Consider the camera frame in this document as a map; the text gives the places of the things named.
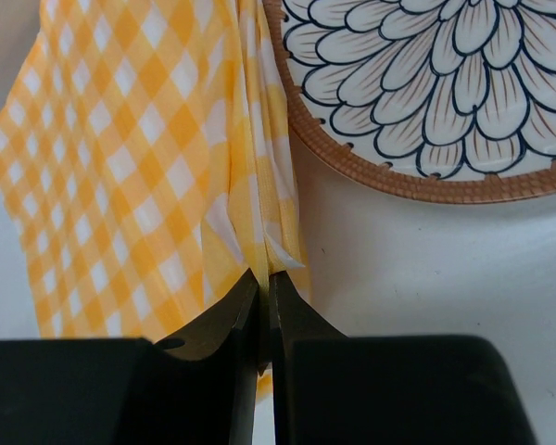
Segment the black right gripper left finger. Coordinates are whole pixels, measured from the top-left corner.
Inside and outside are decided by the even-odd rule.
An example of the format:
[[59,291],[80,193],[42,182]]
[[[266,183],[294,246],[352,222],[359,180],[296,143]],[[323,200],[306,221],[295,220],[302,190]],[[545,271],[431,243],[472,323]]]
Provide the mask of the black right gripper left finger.
[[0,444],[248,444],[259,285],[175,333],[0,340]]

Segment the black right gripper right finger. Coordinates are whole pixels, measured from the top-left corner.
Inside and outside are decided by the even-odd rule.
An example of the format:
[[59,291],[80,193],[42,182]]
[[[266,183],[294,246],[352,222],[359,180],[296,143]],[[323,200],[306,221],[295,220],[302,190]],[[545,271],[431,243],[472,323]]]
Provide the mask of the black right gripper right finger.
[[280,444],[533,444],[510,371],[465,335],[348,337],[270,280],[275,437]]

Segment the yellow white checkered cloth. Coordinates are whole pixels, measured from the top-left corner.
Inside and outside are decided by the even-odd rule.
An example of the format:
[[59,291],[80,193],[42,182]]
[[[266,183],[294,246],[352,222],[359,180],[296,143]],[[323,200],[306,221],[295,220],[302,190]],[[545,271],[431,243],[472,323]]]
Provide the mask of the yellow white checkered cloth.
[[246,271],[310,292],[260,1],[43,1],[0,111],[42,337],[159,340]]

